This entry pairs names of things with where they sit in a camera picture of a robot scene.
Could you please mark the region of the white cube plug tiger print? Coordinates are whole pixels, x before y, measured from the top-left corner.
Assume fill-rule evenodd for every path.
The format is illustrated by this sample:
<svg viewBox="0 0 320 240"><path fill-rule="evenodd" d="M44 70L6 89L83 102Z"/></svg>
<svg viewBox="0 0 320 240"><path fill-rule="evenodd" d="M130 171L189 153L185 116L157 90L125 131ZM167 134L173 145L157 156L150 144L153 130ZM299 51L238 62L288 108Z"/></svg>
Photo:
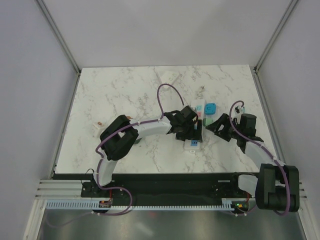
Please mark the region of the white cube plug tiger print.
<svg viewBox="0 0 320 240"><path fill-rule="evenodd" d="M93 122L91 126L92 136L94 138L98 138L105 129L106 129L106 125L103 122L101 121Z"/></svg>

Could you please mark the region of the aluminium frame post right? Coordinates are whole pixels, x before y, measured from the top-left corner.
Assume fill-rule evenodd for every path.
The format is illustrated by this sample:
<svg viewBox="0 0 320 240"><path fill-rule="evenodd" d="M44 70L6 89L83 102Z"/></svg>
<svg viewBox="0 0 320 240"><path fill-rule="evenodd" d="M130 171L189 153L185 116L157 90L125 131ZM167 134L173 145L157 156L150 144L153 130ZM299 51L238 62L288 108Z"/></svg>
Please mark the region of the aluminium frame post right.
<svg viewBox="0 0 320 240"><path fill-rule="evenodd" d="M257 75L258 71L262 67L263 63L265 62L267 56L269 55L270 51L272 50L274 44L276 43L277 39L279 38L280 34L282 33L283 29L285 28L287 22L289 21L291 15L293 14L294 10L296 9L297 5L300 3L300 0L290 0L288 6L286 7L283 15L281 16L276 28L274 29L270 39L268 40L265 48L262 51L257 63L255 66L252 67L253 72Z"/></svg>

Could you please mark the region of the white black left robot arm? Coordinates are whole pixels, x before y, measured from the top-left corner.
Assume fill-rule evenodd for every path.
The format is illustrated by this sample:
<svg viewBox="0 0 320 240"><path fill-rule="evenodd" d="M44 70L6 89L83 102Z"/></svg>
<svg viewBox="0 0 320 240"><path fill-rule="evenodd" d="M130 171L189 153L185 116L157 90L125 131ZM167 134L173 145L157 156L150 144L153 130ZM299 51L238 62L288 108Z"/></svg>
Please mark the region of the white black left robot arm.
<svg viewBox="0 0 320 240"><path fill-rule="evenodd" d="M109 193L117 161L123 159L138 140L175 134L176 140L201 143L202 125L202 118L189 105L182 110L162 112L159 118L142 121L129 119L124 114L118 116L99 136L100 143L95 151L101 159L94 173L92 191L99 197Z"/></svg>

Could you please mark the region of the green small adapter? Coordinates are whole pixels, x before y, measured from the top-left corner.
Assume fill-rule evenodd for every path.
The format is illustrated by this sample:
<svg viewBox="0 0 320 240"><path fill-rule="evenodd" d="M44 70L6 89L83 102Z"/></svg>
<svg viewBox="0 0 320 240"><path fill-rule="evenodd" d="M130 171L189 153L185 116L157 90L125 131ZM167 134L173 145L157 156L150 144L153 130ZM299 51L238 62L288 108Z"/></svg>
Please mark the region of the green small adapter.
<svg viewBox="0 0 320 240"><path fill-rule="evenodd" d="M204 127L211 125L214 122L214 120L210 117L206 117L203 119L202 125Z"/></svg>

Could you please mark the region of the white long power strip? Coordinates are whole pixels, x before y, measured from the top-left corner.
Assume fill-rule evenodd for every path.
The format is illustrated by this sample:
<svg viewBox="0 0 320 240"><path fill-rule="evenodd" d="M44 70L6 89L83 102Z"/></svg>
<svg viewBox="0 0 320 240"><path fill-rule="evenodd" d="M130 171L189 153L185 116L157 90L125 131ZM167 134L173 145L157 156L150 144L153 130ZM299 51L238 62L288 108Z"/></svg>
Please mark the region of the white long power strip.
<svg viewBox="0 0 320 240"><path fill-rule="evenodd" d="M205 99L203 96L205 86L202 85L196 92L195 99L191 102L190 107L197 113L196 122L192 139L186 139L184 150L192 154L201 150L203 142L203 118L205 115Z"/></svg>

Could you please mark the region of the green cube plug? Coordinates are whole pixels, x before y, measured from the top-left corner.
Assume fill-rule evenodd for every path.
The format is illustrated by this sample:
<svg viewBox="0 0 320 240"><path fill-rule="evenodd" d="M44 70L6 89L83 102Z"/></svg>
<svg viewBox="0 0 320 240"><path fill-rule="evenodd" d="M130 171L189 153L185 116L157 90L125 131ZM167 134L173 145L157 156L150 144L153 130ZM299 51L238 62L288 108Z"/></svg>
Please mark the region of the green cube plug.
<svg viewBox="0 0 320 240"><path fill-rule="evenodd" d="M140 141L141 141L141 138L140 138L140 139L137 139L137 140L134 142L134 145L139 144Z"/></svg>

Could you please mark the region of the blue small adapter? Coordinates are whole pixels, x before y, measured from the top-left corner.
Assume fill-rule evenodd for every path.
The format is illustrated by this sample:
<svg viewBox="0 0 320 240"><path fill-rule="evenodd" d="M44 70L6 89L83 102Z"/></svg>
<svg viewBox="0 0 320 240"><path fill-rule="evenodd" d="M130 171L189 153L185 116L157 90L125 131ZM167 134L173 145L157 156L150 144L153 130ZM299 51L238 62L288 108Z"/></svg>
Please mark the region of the blue small adapter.
<svg viewBox="0 0 320 240"><path fill-rule="evenodd" d="M216 113L216 110L217 110L217 106L213 102L207 103L204 106L204 114L205 115L208 115L208 116L214 115Z"/></svg>

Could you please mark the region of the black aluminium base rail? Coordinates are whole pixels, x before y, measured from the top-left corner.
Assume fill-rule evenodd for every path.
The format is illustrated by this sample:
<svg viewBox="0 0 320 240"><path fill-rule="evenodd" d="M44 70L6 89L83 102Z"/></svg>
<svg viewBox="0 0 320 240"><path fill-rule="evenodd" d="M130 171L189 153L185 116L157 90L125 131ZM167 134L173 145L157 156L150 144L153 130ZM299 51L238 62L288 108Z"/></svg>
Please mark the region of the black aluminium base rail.
<svg viewBox="0 0 320 240"><path fill-rule="evenodd" d="M81 197L107 198L129 203L213 204L223 199L247 200L238 188L240 173L115 173L100 189L94 180L84 182Z"/></svg>

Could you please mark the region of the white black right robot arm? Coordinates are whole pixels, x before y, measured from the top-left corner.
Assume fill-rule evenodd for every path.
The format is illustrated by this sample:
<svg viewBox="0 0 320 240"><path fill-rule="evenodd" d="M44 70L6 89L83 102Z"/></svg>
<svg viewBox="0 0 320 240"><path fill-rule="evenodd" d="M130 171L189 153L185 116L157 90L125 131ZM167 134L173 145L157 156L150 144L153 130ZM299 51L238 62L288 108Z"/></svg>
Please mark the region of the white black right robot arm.
<svg viewBox="0 0 320 240"><path fill-rule="evenodd" d="M257 176L239 174L229 184L229 191L235 197L245 192L254 195L256 205L261 210L272 210L278 215L295 213L300 208L299 170L284 164L270 153L264 141L256 136L256 121L257 117L253 114L242 113L230 118L224 113L205 127L227 142L234 139L240 150L259 169Z"/></svg>

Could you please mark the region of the aluminium frame post left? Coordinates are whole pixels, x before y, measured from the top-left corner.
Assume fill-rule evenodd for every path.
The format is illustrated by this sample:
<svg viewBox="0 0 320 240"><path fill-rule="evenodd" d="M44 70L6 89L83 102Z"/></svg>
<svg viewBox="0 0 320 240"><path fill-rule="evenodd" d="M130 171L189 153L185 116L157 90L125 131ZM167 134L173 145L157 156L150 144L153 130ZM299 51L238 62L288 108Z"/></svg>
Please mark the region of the aluminium frame post left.
<svg viewBox="0 0 320 240"><path fill-rule="evenodd" d="M52 14L50 13L50 10L47 7L45 1L44 0L35 0L35 3L37 4L39 10L41 11L42 15L44 16L48 26L50 27L53 35L55 36L56 40L58 41L63 53L67 57L72 68L74 69L76 74L79 76L81 74L82 70L80 69L73 54L71 53L70 48L68 47L67 42L65 41L61 31L59 30L59 27L56 24L56 21L54 20Z"/></svg>

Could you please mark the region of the white triangular power strip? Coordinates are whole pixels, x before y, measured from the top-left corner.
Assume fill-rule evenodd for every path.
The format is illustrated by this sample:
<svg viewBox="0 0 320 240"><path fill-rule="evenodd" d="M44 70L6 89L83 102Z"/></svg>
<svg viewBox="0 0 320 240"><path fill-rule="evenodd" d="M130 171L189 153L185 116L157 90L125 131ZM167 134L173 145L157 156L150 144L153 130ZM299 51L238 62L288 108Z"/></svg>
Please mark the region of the white triangular power strip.
<svg viewBox="0 0 320 240"><path fill-rule="evenodd" d="M170 84L173 85L181 76L177 71L171 70L160 70L156 73L160 84Z"/></svg>

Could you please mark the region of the aluminium frame post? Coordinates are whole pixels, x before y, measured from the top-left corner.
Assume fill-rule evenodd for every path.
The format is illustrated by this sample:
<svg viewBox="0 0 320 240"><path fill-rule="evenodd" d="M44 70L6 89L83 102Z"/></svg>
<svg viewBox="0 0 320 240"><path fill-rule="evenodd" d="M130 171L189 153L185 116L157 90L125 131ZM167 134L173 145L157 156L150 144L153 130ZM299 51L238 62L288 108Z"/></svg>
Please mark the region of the aluminium frame post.
<svg viewBox="0 0 320 240"><path fill-rule="evenodd" d="M265 48L262 51L257 63L255 66L252 67L253 72L257 75L258 71L262 67L263 63L265 62L267 56L269 55L270 51L272 50L274 44L276 43L277 39L279 38L280 34L282 33L283 29L285 28L287 22L289 21L291 15L293 14L294 10L296 9L297 5L300 3L300 0L290 0L288 6L286 7L283 15L281 16L276 28L274 29L270 39L268 40Z"/></svg>
<svg viewBox="0 0 320 240"><path fill-rule="evenodd" d="M54 20L52 14L50 13L50 10L47 7L45 1L44 0L35 0L35 3L37 4L39 10L41 11L42 15L44 16L48 26L50 27L53 35L55 36L56 40L58 41L63 53L67 57L72 68L74 69L76 74L79 76L81 74L82 70L80 69L73 54L71 53L70 48L68 47L67 42L65 41L61 31L59 30L59 27L56 24L56 21Z"/></svg>

